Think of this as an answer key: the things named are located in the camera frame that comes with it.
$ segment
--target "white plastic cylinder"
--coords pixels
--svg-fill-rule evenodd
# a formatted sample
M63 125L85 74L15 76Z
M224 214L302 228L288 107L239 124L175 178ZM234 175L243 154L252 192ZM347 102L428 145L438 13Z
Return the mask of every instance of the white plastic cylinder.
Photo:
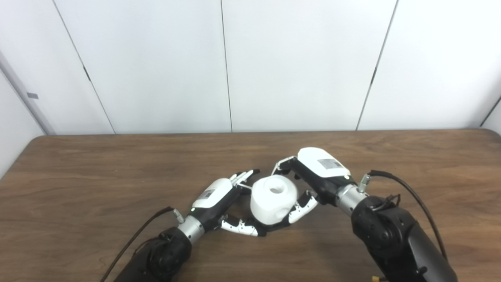
M259 179L252 186L250 210L259 222L272 225L288 215L298 198L298 189L281 175Z

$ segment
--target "wood grain surface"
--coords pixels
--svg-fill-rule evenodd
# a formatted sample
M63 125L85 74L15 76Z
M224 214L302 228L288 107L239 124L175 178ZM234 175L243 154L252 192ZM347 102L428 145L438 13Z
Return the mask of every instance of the wood grain surface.
M401 177L434 216L459 280L501 279L501 138L474 129L39 137L0 181L0 280L98 281L157 210L186 214L215 179L254 168L268 175L310 146L330 152L355 179L371 169ZM374 179L368 193L402 193L402 207L432 235L398 184ZM244 214L248 201L232 212ZM166 215L146 228L109 280L137 244L175 224ZM206 234L176 279L369 282L379 274L350 219L319 206L265 238Z

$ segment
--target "robotic hand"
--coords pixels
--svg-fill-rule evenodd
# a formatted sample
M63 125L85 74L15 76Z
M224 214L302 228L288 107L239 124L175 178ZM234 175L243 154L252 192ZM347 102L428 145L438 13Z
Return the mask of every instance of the robotic hand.
M227 209L241 194L250 194L250 187L243 183L257 173L259 170L250 170L214 181L193 203L186 218L174 210L179 225L147 240L115 282L171 281L189 259L191 246L203 234L221 227Z
M339 161L319 148L303 148L297 157L289 157L275 165L273 174L293 171L317 193L322 205L339 207L351 217L353 232L359 237L390 282L457 282L457 276L442 254L433 245L412 215L393 203L393 198L369 196L365 192L371 176L400 179L384 172L372 171L356 185ZM431 216L422 204L429 219ZM438 231L431 221L435 234Z

